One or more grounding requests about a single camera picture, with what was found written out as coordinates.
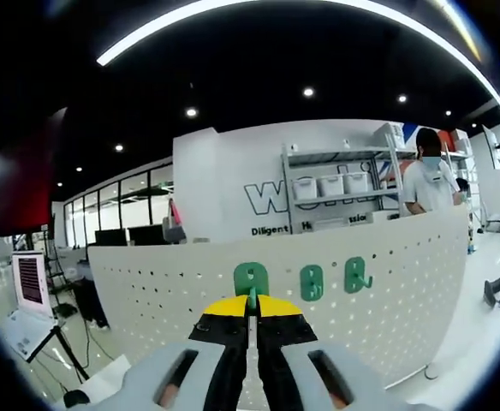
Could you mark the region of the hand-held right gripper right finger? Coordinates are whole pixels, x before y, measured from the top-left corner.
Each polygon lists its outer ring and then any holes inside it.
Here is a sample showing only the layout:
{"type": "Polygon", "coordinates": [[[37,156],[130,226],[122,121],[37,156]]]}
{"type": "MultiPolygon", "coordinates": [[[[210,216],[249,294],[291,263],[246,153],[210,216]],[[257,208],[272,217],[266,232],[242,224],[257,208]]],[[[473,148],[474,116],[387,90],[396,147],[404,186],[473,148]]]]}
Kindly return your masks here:
{"type": "Polygon", "coordinates": [[[289,301],[259,297],[258,371],[271,410],[407,410],[344,347],[321,342],[289,301]]]}

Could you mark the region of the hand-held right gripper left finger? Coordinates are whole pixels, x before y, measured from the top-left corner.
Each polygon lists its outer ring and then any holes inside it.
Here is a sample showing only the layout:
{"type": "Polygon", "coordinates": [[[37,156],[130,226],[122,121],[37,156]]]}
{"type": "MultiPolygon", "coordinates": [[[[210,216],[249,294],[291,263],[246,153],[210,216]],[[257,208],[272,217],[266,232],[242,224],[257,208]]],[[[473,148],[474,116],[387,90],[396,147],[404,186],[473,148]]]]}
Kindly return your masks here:
{"type": "Polygon", "coordinates": [[[121,410],[235,410],[247,373],[246,295],[212,303],[183,342],[133,366],[121,410]]]}

